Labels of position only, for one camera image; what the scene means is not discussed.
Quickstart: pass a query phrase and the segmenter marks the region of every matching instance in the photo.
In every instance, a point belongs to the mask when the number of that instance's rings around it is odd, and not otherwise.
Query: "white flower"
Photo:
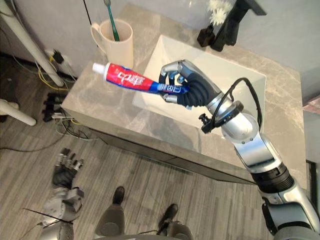
[[[224,0],[209,0],[208,11],[212,12],[210,16],[210,23],[212,25],[222,24],[231,11],[232,5],[230,2]]]
[[[226,20],[226,17],[226,12],[223,9],[218,8],[216,11],[212,12],[210,17],[210,23],[213,25],[223,24]]]

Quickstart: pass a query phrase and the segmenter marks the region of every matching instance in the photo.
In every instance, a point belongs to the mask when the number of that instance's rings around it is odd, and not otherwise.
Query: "countertop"
[[[266,75],[263,132],[291,174],[307,188],[301,82],[296,70],[238,46],[226,45],[222,52],[201,48],[199,30],[129,3],[119,18],[133,29],[133,70],[138,73],[144,73],[162,34]],[[62,104],[74,118],[95,130],[252,181],[230,142],[134,106],[135,92],[105,82],[92,71],[94,62],[106,64],[108,59],[97,49]]]

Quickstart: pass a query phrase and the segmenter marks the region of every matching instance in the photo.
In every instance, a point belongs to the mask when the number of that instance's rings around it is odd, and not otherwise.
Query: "toothpaste cap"
[[[92,66],[92,70],[95,71],[98,74],[104,74],[106,70],[106,66],[99,64],[99,63],[94,63]]]

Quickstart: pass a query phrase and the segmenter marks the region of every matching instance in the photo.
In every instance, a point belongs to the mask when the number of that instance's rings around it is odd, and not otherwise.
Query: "gray wall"
[[[201,29],[208,25],[208,0],[113,0],[114,17],[127,2],[163,14],[188,26]],[[304,102],[320,93],[320,1],[258,0],[268,13],[243,18],[237,45],[296,69],[301,74]],[[67,55],[79,75],[96,45],[81,0],[15,0],[26,28],[42,49],[59,49]],[[102,0],[86,0],[93,22],[108,18]],[[32,60],[19,40],[1,23],[14,45],[11,50],[1,33],[1,51]]]

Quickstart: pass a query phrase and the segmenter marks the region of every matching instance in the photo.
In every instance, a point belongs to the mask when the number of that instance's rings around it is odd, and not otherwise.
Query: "black shoe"
[[[118,186],[116,190],[114,191],[113,198],[112,198],[112,204],[121,204],[124,200],[125,196],[125,188],[123,186]]]
[[[165,222],[172,222],[174,217],[176,216],[178,212],[178,205],[173,203],[171,204],[166,210],[165,213],[163,214],[161,220],[158,223],[158,228],[159,230],[164,228],[164,223]]]

